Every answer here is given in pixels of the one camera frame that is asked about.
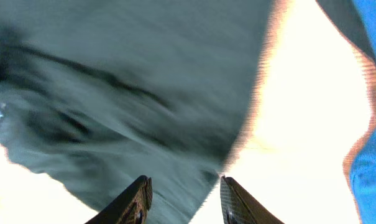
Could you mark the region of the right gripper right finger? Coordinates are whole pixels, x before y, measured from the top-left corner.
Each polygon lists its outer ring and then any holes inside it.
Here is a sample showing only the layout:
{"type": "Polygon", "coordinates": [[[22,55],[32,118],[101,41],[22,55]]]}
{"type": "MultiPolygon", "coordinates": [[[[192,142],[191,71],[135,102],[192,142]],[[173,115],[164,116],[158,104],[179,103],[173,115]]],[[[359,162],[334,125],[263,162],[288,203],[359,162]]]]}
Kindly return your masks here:
{"type": "Polygon", "coordinates": [[[283,224],[232,177],[220,179],[224,224],[283,224]]]}

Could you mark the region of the black shorts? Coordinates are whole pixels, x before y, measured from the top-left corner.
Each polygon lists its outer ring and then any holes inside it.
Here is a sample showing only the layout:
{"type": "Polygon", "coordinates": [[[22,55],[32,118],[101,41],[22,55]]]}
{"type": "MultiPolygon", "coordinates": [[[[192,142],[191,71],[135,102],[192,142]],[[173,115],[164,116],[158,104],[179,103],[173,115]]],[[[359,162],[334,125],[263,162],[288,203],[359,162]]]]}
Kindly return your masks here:
{"type": "Polygon", "coordinates": [[[188,223],[245,120],[272,7],[253,0],[0,0],[0,143],[95,210],[152,178],[188,223]]]}

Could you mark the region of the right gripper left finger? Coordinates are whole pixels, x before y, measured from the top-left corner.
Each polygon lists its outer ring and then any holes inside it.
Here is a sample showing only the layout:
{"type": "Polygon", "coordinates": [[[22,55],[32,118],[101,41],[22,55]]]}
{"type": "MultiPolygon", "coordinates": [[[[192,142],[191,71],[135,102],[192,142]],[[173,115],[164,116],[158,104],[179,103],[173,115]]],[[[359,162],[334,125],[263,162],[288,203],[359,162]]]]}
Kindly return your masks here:
{"type": "Polygon", "coordinates": [[[144,224],[152,199],[152,179],[141,175],[85,224],[144,224]]]}

